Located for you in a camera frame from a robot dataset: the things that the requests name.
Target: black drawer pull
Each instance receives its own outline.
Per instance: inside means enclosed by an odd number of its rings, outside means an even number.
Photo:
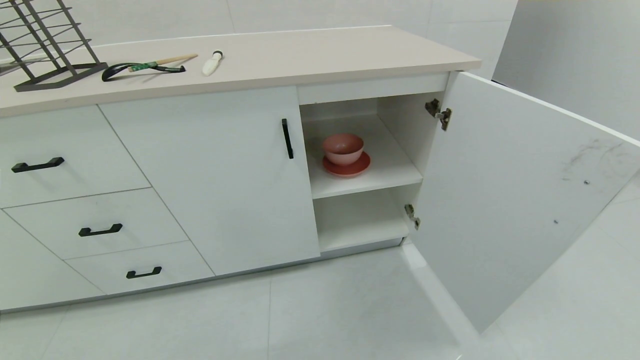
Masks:
[[[113,233],[119,232],[121,229],[122,229],[122,224],[113,224],[111,226],[111,229],[94,231],[94,232],[91,232],[91,227],[83,227],[82,229],[80,229],[80,232],[78,233],[78,235],[84,238],[85,236],[113,234]]]
[[[57,158],[53,158],[49,160],[48,163],[44,163],[44,164],[27,165],[27,163],[18,163],[11,168],[11,171],[25,172],[25,171],[32,171],[32,170],[40,170],[41,168],[58,167],[63,162],[65,162],[65,160],[61,156],[58,156]]]
[[[282,131],[284,131],[284,141],[287,143],[287,152],[289,153],[289,159],[293,159],[293,148],[291,147],[291,138],[289,138],[289,127],[287,126],[287,119],[282,119]]]
[[[140,275],[136,275],[136,271],[135,270],[131,270],[130,272],[127,272],[127,279],[135,279],[137,277],[145,277],[145,276],[157,275],[157,274],[160,274],[160,271],[162,271],[162,267],[161,266],[156,266],[154,268],[154,271],[148,272],[146,274],[140,274]]]

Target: white brush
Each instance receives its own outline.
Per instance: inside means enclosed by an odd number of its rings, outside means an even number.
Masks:
[[[215,50],[213,52],[213,55],[211,56],[211,59],[207,60],[204,63],[204,66],[202,67],[202,74],[204,76],[209,76],[213,74],[213,72],[216,71],[216,69],[218,68],[218,65],[220,64],[220,60],[222,60],[222,51]]]

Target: cabinet base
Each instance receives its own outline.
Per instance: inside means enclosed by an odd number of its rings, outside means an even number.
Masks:
[[[142,289],[142,290],[128,291],[128,292],[125,292],[125,293],[102,295],[102,296],[97,296],[97,297],[89,297],[89,298],[85,298],[85,299],[70,300],[70,301],[63,301],[63,302],[55,302],[55,303],[52,303],[52,304],[44,304],[44,305],[37,305],[37,306],[16,307],[16,308],[13,308],[13,309],[0,310],[0,314],[18,313],[18,312],[21,312],[21,311],[46,309],[48,307],[79,304],[79,303],[82,303],[82,302],[100,301],[100,300],[112,299],[112,298],[115,298],[115,297],[123,297],[123,296],[127,296],[127,295],[135,295],[135,294],[140,294],[140,293],[147,293],[147,292],[150,292],[150,291],[165,290],[165,289],[170,289],[170,288],[177,288],[179,286],[198,284],[200,282],[205,282],[205,281],[215,281],[215,280],[226,279],[226,278],[229,278],[229,277],[234,277],[234,276],[239,276],[239,275],[254,274],[254,273],[258,273],[258,272],[270,271],[270,270],[275,270],[275,269],[279,269],[279,268],[287,268],[287,267],[290,267],[290,266],[296,266],[296,265],[300,265],[300,264],[315,263],[316,261],[323,261],[323,260],[341,258],[343,256],[355,255],[355,254],[359,254],[359,253],[362,253],[362,252],[369,252],[369,251],[386,249],[386,248],[389,248],[389,247],[400,246],[400,244],[402,244],[402,241],[403,241],[402,238],[397,238],[397,239],[379,241],[377,243],[368,243],[368,244],[364,244],[364,245],[348,247],[348,248],[345,248],[345,249],[329,250],[329,251],[320,253],[320,256],[317,257],[317,258],[294,261],[292,263],[278,264],[278,265],[273,265],[273,266],[267,266],[267,267],[264,267],[264,268],[257,268],[257,269],[243,271],[243,272],[236,272],[236,273],[233,273],[233,274],[225,274],[225,275],[220,275],[220,276],[208,277],[208,278],[205,278],[205,279],[198,279],[198,280],[193,280],[193,281],[179,282],[177,284],[171,284],[171,285],[166,285],[166,286],[158,286],[158,287],[155,287],[155,288],[148,288],[148,289]]]

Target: wooden handle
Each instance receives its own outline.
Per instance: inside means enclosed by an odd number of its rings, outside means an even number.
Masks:
[[[166,64],[166,63],[172,63],[174,61],[188,60],[188,59],[193,59],[193,58],[195,58],[197,56],[198,56],[198,54],[189,54],[189,55],[176,56],[174,58],[157,60],[156,64],[162,65],[162,64]]]

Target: cabinet hinge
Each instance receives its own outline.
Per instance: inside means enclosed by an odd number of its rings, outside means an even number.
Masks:
[[[451,109],[447,108],[442,111],[440,108],[440,101],[438,99],[433,99],[431,102],[427,102],[424,105],[424,108],[432,117],[438,119],[442,125],[442,129],[447,131],[449,122],[451,121]]]
[[[415,212],[413,210],[413,205],[411,204],[407,204],[404,205],[404,212],[406,213],[406,216],[409,217],[409,220],[411,220],[413,222],[413,226],[415,227],[415,229],[419,229],[420,228],[420,218],[415,217]]]

